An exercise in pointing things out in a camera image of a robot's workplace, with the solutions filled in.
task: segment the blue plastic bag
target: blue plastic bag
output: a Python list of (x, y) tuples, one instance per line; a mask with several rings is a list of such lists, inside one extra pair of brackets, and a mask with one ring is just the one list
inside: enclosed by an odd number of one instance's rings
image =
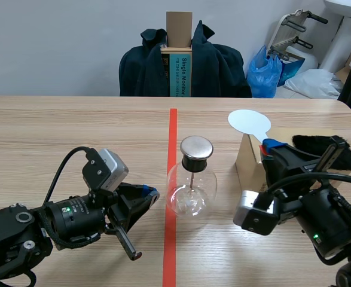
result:
[(249, 64), (247, 82), (252, 97), (275, 97), (276, 87), (282, 74), (282, 62), (277, 56), (267, 59), (265, 46)]

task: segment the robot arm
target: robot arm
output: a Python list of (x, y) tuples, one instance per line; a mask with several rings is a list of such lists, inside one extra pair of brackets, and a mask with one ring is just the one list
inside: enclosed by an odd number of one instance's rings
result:
[(339, 137), (333, 137), (332, 142), (318, 157), (266, 139), (261, 151), (268, 190), (244, 191), (234, 223), (269, 235), (275, 226), (296, 217), (324, 264), (349, 260), (336, 276), (337, 286), (345, 287), (351, 286), (351, 204), (329, 180), (351, 182), (351, 176), (326, 172), (345, 147)]
[[(70, 157), (85, 151), (88, 159), (83, 177), (85, 196), (50, 201), (58, 177)], [(25, 274), (30, 287), (36, 283), (31, 269), (51, 254), (52, 242), (58, 250), (82, 248), (98, 241), (101, 234), (116, 235), (131, 260), (139, 259), (127, 236), (136, 221), (159, 198), (155, 188), (123, 183), (129, 170), (107, 149), (73, 149), (59, 167), (41, 207), (28, 209), (17, 203), (0, 210), (0, 280)]]

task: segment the red tape line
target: red tape line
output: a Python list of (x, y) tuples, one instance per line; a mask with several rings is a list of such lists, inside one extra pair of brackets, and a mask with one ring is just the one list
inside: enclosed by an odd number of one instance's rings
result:
[[(167, 174), (176, 165), (178, 111), (170, 109)], [(166, 205), (164, 220), (163, 287), (176, 287), (176, 215)]]

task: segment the blue clamp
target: blue clamp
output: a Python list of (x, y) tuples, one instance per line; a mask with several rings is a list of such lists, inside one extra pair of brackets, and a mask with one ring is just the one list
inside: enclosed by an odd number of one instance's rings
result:
[(143, 185), (142, 186), (142, 197), (146, 197), (150, 194), (151, 190), (149, 189), (149, 187), (147, 185)]
[(270, 153), (270, 150), (272, 148), (280, 148), (281, 146), (285, 146), (287, 145), (287, 143), (285, 142), (278, 142), (275, 139), (264, 139), (263, 140), (263, 146), (265, 147), (265, 151), (267, 151), (267, 153)]

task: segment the white paddle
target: white paddle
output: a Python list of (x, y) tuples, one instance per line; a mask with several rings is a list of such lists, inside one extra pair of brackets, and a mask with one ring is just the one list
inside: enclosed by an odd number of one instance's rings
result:
[(254, 135), (260, 143), (268, 138), (267, 132), (271, 128), (271, 122), (265, 115), (250, 109), (233, 111), (228, 116), (228, 122), (237, 131)]

